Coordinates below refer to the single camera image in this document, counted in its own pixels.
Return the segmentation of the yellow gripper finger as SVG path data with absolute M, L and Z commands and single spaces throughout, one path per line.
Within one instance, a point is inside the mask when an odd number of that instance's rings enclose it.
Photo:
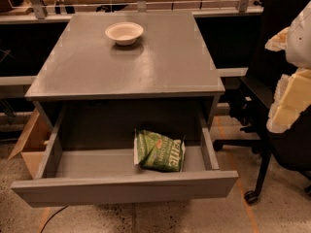
M 282 75 L 268 113 L 267 129 L 284 133 L 311 105 L 311 70 L 298 68 L 294 74 Z
M 289 27 L 282 29 L 279 33 L 270 38 L 264 47 L 271 51 L 285 50 L 287 46 L 288 32 Z

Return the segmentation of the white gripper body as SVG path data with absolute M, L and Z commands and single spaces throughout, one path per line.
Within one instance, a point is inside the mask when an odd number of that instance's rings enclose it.
M 289 28 L 286 58 L 298 68 L 311 68 L 311 1 Z

